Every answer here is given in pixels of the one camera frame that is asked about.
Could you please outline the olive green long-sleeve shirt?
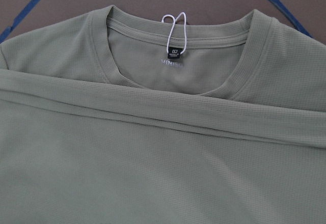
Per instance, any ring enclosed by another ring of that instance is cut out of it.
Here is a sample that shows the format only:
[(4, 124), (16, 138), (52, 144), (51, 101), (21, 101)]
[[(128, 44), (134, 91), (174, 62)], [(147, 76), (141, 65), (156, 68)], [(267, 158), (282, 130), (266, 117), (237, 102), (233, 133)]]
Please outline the olive green long-sleeve shirt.
[(8, 39), (1, 223), (325, 223), (325, 45), (113, 5)]

